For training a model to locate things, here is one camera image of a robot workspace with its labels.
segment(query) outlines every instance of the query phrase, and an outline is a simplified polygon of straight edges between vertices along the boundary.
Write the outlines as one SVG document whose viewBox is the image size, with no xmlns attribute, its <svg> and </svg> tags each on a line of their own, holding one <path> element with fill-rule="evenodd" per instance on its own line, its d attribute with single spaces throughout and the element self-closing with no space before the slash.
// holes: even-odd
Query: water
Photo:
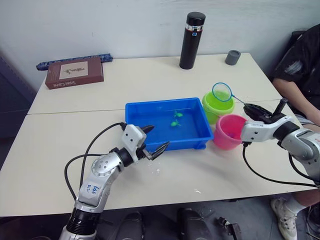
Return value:
<svg viewBox="0 0 320 240">
<path fill-rule="evenodd" d="M 198 193 L 198 194 L 201 194 L 201 192 L 199 190 L 197 190 L 197 189 L 194 189 L 194 192 Z"/>
<path fill-rule="evenodd" d="M 139 113 L 132 116 L 132 124 L 143 127 L 154 125 L 154 129 L 147 134 L 145 143 L 166 141 L 179 141 L 185 139 L 201 138 L 202 131 L 197 128 L 197 115 L 193 108 L 159 111 L 152 113 Z"/>
</svg>

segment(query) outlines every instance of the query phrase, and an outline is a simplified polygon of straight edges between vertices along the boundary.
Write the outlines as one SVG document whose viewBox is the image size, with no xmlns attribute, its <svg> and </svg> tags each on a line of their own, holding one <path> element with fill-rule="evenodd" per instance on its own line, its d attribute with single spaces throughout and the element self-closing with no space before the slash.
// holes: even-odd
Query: person's arm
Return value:
<svg viewBox="0 0 320 240">
<path fill-rule="evenodd" d="M 320 110 L 305 98 L 295 82 L 275 78 L 272 84 L 290 104 L 304 113 L 307 119 L 320 126 Z"/>
</svg>

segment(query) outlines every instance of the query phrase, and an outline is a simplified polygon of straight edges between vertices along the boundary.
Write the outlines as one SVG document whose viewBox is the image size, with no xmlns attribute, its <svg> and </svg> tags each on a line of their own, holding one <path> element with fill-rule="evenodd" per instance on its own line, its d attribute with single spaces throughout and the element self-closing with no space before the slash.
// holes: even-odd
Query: white shoe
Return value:
<svg viewBox="0 0 320 240">
<path fill-rule="evenodd" d="M 297 240 L 297 215 L 287 209 L 284 198 L 271 200 L 271 208 L 278 218 L 278 227 L 285 240 Z"/>
</svg>

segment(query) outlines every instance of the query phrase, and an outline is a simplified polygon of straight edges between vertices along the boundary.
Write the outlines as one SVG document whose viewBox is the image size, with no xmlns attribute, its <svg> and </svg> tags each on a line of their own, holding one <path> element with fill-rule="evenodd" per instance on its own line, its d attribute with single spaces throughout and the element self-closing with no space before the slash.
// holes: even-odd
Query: brown book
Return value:
<svg viewBox="0 0 320 240">
<path fill-rule="evenodd" d="M 49 89 L 58 89 L 103 81 L 101 59 L 92 57 L 50 64 L 45 85 Z"/>
</svg>

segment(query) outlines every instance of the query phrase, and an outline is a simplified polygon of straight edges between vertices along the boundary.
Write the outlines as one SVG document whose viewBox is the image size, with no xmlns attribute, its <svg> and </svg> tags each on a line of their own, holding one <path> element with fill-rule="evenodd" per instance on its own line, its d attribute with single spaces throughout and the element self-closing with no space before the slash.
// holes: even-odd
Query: silver robotic arm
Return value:
<svg viewBox="0 0 320 240">
<path fill-rule="evenodd" d="M 140 128 L 127 125 L 122 134 L 124 148 L 114 148 L 110 153 L 99 156 L 92 164 L 88 178 L 83 182 L 68 224 L 62 229 L 59 240 L 94 240 L 100 214 L 103 212 L 111 185 L 125 167 L 138 163 L 142 158 L 154 160 L 169 145 L 162 144 L 151 153 L 145 147 L 146 133 L 154 127 Z"/>
<path fill-rule="evenodd" d="M 320 134 L 300 128 L 292 122 L 292 117 L 281 113 L 286 103 L 286 99 L 282 99 L 274 113 L 260 106 L 246 103 L 244 111 L 255 121 L 248 120 L 245 123 L 241 139 L 248 143 L 277 139 L 278 145 L 298 160 L 304 166 L 308 178 L 319 186 Z"/>
</svg>

